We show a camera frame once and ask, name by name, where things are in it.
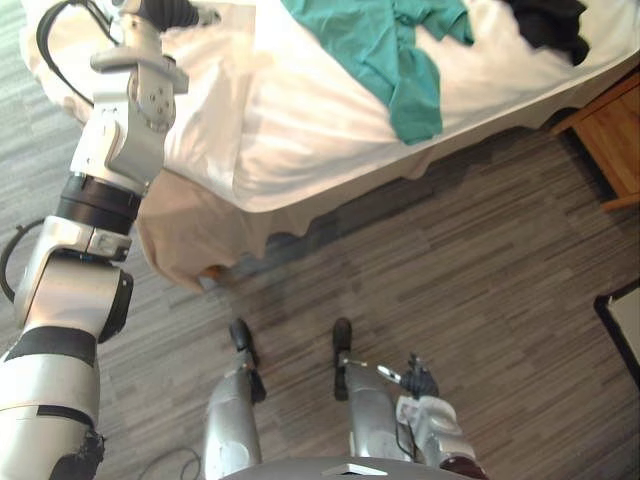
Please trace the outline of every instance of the teal clothing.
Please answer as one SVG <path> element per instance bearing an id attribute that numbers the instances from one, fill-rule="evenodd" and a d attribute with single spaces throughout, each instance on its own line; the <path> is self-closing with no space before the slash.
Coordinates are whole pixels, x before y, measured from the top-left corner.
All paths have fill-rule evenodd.
<path id="1" fill-rule="evenodd" d="M 460 0 L 282 0 L 291 15 L 365 88 L 389 107 L 405 143 L 442 131 L 440 75 L 416 48 L 415 27 L 438 40 L 473 43 Z"/>

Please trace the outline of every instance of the white bedsheet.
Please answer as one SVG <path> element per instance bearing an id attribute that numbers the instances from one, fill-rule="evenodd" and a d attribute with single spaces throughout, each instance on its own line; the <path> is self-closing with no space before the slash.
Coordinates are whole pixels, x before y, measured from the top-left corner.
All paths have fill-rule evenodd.
<path id="1" fill-rule="evenodd" d="M 382 168 L 444 138 L 548 97 L 624 61 L 640 47 L 636 0 L 582 0 L 587 59 L 531 49 L 510 7 L 467 0 L 476 42 L 437 42 L 419 28 L 417 43 L 441 76 L 442 135 L 403 145 L 386 108 L 353 80 L 279 0 L 252 12 L 221 5 L 222 25 L 164 35 L 167 53 L 190 75 L 177 97 L 176 122 L 165 143 L 165 166 L 238 207 L 274 210 Z M 81 120 L 88 109 L 46 67 L 34 32 L 42 2 L 24 0 L 25 62 L 54 101 Z M 54 27 L 51 50 L 61 69 L 90 92 L 88 57 L 107 47 L 86 14 L 70 12 Z"/>

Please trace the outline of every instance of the black wire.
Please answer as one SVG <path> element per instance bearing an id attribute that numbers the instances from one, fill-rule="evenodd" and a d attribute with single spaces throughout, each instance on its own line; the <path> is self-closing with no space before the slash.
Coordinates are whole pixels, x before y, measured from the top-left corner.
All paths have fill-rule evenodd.
<path id="1" fill-rule="evenodd" d="M 187 472 L 187 469 L 194 463 L 196 464 L 196 474 L 193 476 L 191 480 L 196 480 L 200 475 L 200 471 L 202 470 L 202 458 L 200 458 L 200 455 L 198 455 L 198 453 L 191 447 L 178 447 L 178 448 L 174 448 L 173 450 L 169 450 L 163 453 L 162 455 L 158 455 L 155 459 L 151 461 L 151 463 L 149 463 L 145 467 L 145 469 L 142 471 L 142 473 L 138 477 L 138 480 L 142 480 L 143 477 L 149 472 L 149 470 L 151 470 L 157 464 L 159 464 L 160 462 L 163 462 L 164 460 L 171 457 L 172 455 L 175 455 L 176 453 L 180 453 L 180 452 L 188 452 L 193 455 L 193 458 L 188 462 L 186 462 L 182 467 L 182 470 L 180 471 L 180 480 L 185 480 L 184 474 Z"/>
<path id="2" fill-rule="evenodd" d="M 413 453 L 408 452 L 407 450 L 405 450 L 405 448 L 400 444 L 400 437 L 398 435 L 398 422 L 396 422 L 396 444 L 398 445 L 398 448 L 400 450 L 402 450 L 402 452 L 407 455 L 412 462 L 416 461 L 416 441 L 415 438 L 413 436 L 413 430 L 411 429 L 411 425 L 409 425 L 407 423 L 407 427 L 409 428 L 409 436 L 411 438 L 411 450 L 413 451 Z"/>
<path id="3" fill-rule="evenodd" d="M 2 292 L 6 295 L 10 302 L 13 303 L 13 299 L 16 296 L 16 293 L 13 291 L 9 282 L 7 282 L 7 265 L 9 264 L 9 258 L 13 253 L 13 250 L 16 248 L 22 237 L 24 237 L 30 230 L 37 227 L 38 225 L 42 225 L 44 223 L 44 218 L 40 218 L 35 222 L 31 222 L 26 227 L 18 225 L 16 227 L 16 234 L 9 240 L 9 243 L 2 250 L 2 254 L 0 255 L 0 287 L 2 287 Z"/>
<path id="4" fill-rule="evenodd" d="M 36 43 L 38 45 L 38 51 L 40 52 L 40 55 L 42 55 L 42 58 L 49 69 L 51 69 L 51 71 L 55 73 L 58 78 L 62 80 L 76 95 L 93 107 L 93 102 L 84 96 L 80 90 L 74 87 L 69 80 L 67 80 L 67 77 L 65 77 L 62 71 L 60 71 L 60 68 L 53 60 L 51 52 L 49 51 L 49 33 L 51 32 L 51 28 L 53 27 L 53 24 L 60 12 L 69 5 L 83 6 L 93 17 L 96 24 L 107 38 L 109 38 L 109 40 L 114 44 L 118 44 L 118 42 L 109 33 L 109 20 L 92 0 L 65 0 L 49 8 L 38 22 L 38 28 L 36 29 Z"/>

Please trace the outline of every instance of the floor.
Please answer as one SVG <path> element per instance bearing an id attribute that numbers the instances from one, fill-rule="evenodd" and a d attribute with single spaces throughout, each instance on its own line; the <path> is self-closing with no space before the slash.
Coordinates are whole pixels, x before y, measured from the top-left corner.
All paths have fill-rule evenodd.
<path id="1" fill-rule="evenodd" d="M 17 0 L 0 4 L 0 242 L 51 212 L 79 126 L 48 103 L 19 56 Z M 332 399 L 330 329 L 352 319 L 354 350 L 402 369 L 410 351 L 494 480 L 637 479 L 640 400 L 592 308 L 638 276 L 637 211 L 605 214 L 584 152 L 512 130 L 415 182 L 399 181 L 274 237 L 204 295 L 169 284 L 135 248 L 127 328 L 100 347 L 101 480 L 129 480 L 160 453 L 202 451 L 205 408 L 231 354 L 226 324 L 256 337 L 267 401 L 266 460 L 348 451 Z M 15 283 L 33 238 L 16 251 Z M 0 347 L 16 338 L 0 302 Z M 178 478 L 176 456 L 148 478 Z"/>

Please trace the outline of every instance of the wooden nightstand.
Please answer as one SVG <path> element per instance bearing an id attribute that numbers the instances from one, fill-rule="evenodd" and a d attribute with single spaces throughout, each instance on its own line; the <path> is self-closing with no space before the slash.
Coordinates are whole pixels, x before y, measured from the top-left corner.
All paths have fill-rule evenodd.
<path id="1" fill-rule="evenodd" d="M 640 73 L 618 83 L 551 129 L 573 128 L 618 198 L 605 211 L 640 202 Z"/>

